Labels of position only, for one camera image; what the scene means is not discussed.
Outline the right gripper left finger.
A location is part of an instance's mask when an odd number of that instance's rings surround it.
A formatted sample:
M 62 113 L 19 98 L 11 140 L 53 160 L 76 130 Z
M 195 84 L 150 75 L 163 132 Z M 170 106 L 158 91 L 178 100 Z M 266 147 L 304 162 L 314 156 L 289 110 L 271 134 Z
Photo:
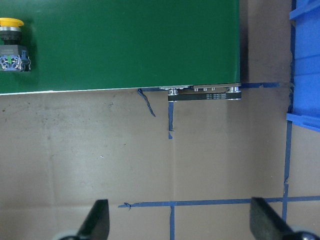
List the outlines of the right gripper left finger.
M 76 240 L 107 240 L 110 233 L 110 213 L 107 199 L 96 200 L 75 235 Z

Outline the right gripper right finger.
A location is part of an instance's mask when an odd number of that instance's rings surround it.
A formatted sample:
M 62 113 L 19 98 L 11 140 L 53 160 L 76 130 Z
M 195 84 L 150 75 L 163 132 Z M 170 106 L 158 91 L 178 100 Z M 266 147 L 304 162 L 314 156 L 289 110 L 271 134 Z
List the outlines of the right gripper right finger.
M 252 197 L 249 228 L 256 240 L 284 240 L 294 231 L 262 197 Z

